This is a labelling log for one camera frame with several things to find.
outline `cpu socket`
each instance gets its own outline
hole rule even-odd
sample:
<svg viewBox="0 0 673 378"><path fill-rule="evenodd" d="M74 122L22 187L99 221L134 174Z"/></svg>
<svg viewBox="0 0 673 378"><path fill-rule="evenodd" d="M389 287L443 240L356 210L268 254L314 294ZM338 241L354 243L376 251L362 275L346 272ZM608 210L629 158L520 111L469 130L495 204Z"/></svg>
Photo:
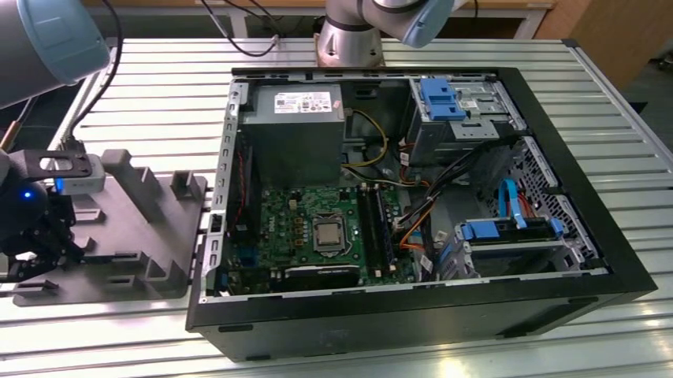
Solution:
<svg viewBox="0 0 673 378"><path fill-rule="evenodd" d="M345 219L341 216L314 219L314 251L328 258L346 251Z"/></svg>

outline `open computer tower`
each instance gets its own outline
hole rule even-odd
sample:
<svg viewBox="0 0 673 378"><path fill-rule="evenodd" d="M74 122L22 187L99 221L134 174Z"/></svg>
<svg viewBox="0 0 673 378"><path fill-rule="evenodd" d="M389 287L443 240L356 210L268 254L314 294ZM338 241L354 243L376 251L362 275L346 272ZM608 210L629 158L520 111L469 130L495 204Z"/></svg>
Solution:
<svg viewBox="0 0 673 378"><path fill-rule="evenodd" d="M516 69L241 69L187 330L236 361L544 333L656 289Z"/></svg>

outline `sticker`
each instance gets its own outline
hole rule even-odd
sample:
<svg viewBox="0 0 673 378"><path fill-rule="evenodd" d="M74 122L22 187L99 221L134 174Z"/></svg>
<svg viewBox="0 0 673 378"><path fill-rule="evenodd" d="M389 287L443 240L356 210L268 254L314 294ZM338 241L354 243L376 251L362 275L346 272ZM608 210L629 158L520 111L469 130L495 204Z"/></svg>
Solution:
<svg viewBox="0 0 673 378"><path fill-rule="evenodd" d="M461 100L461 107L480 109L480 105L477 105L476 100Z"/></svg>
<svg viewBox="0 0 673 378"><path fill-rule="evenodd" d="M330 113L333 101L329 92L278 93L276 113Z"/></svg>
<svg viewBox="0 0 673 378"><path fill-rule="evenodd" d="M406 152L400 153L400 163L405 166L409 167L409 154Z"/></svg>
<svg viewBox="0 0 673 378"><path fill-rule="evenodd" d="M444 231L439 231L437 235L435 236L435 242L436 243L444 243L447 242L447 239L449 237L449 234Z"/></svg>
<svg viewBox="0 0 673 378"><path fill-rule="evenodd" d="M421 265L424 266L425 270L433 272L433 262L429 258L426 258L425 255L421 257Z"/></svg>

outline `aluminum slotted surface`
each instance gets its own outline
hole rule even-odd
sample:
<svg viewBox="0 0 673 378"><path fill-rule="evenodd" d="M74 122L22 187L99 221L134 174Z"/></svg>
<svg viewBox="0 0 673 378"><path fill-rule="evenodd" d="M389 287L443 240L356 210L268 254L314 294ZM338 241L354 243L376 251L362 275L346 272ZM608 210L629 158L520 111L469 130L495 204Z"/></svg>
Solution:
<svg viewBox="0 0 673 378"><path fill-rule="evenodd" d="M266 44L242 42L248 50ZM386 42L384 51L389 66L523 70L660 290L539 337L250 364L234 364L185 331L186 298L26 309L0 298L0 376L673 374L671 155L583 53L559 41L524 40L453 40L421 50ZM258 59L222 40L127 40L119 76L77 136L94 154L127 148L135 166L157 173L193 169L213 184L232 68L310 65L310 39L285 40L280 51Z"/></svg>

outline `motherboard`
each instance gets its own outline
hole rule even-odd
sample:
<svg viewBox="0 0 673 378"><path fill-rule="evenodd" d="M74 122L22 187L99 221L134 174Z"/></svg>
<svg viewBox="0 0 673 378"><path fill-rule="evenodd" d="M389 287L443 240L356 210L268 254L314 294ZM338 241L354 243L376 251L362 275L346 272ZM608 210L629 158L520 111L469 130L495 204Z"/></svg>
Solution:
<svg viewBox="0 0 673 378"><path fill-rule="evenodd" d="M254 294L286 291L289 285L310 290L414 282L408 251L390 242L390 234L374 235L390 232L401 212L394 187L265 190L261 241L238 250L244 269L230 272L230 288ZM377 216L381 223L372 219ZM380 240L388 244L377 245ZM237 285L250 281L253 287Z"/></svg>

